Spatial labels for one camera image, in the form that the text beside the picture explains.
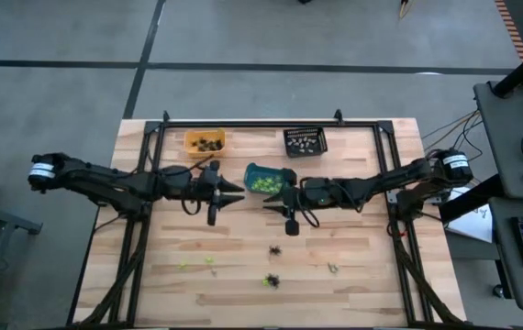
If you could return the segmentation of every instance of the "orange basket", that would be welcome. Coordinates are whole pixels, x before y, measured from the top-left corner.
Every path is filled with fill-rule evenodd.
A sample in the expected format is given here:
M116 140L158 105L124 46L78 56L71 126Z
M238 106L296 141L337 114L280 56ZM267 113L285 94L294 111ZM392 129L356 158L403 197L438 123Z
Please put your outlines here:
M215 151L198 151L198 146L194 146L194 143L202 138L207 141L220 140L223 148ZM215 155L215 157L217 157L225 151L226 146L225 131L222 129L210 131L186 131L184 134L184 150L190 157L203 158L210 155Z

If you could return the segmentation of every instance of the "gray floor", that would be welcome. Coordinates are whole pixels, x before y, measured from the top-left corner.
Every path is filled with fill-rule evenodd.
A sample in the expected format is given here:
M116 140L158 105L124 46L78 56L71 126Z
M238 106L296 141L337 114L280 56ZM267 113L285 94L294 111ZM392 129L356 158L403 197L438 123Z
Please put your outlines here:
M0 59L138 61L155 0L0 1ZM168 0L151 61L509 68L518 63L493 0L417 0L402 22L396 0ZM96 208L65 191L39 195L34 153L64 151L108 164L135 71L0 68L0 208L44 223L17 233L0 276L0 322L62 325ZM496 76L148 71L134 117L416 117L427 133L475 109L475 83ZM443 144L452 144L456 134ZM425 145L438 136L425 141ZM495 173L484 155L476 177ZM463 147L470 156L475 150ZM489 296L489 262L454 263L468 319L523 325L512 302Z

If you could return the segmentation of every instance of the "black basket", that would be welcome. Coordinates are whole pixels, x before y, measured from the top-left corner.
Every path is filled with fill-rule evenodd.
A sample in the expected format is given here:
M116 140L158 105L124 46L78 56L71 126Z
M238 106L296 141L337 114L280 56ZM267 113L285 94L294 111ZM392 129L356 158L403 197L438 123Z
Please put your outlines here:
M323 127L284 130L286 155L291 158L318 156L327 151Z

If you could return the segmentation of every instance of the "white paper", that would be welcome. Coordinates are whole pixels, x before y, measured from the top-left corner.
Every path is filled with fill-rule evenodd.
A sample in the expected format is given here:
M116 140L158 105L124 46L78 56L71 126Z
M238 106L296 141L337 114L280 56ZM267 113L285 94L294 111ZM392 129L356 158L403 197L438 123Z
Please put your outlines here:
M455 199L469 191L469 188L455 188L451 191L450 200ZM467 237L492 243L492 213L488 204L464 214L449 222L447 230Z

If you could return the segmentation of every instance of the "wooden table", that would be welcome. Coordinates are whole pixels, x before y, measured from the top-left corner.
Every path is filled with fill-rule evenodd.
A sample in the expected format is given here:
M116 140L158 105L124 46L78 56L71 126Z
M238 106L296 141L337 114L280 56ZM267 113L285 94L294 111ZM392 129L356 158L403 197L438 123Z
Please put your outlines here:
M416 120L393 122L403 165L423 157ZM144 124L144 120L122 122L113 167L124 171L136 167ZM183 152L184 132L166 130L162 166L194 163ZM220 159L221 172L241 186L251 162L291 168L299 177L367 178L378 173L371 129L328 128L325 134L327 153L288 159L281 129L227 129L228 150ZM280 215L262 209L264 196L245 195L244 201L217 215L216 226L206 224L206 208L189 216L178 202L161 200L154 205L136 326L406 325L382 195L372 198L361 214L340 209L316 212L320 228L310 227L299 215L297 237L284 233ZM437 213L432 206L425 211ZM112 209L102 210L97 225L114 216ZM428 281L451 310L464 318L441 223L421 218L415 227ZM74 321L84 319L113 283L124 228L121 220L94 236ZM282 256L270 257L270 245L282 247ZM216 276L207 258L213 258ZM339 265L339 273L329 272L328 263ZM268 273L280 276L279 289L262 284ZM421 315L416 286L411 284L417 315ZM121 307L125 310L126 301L124 294Z

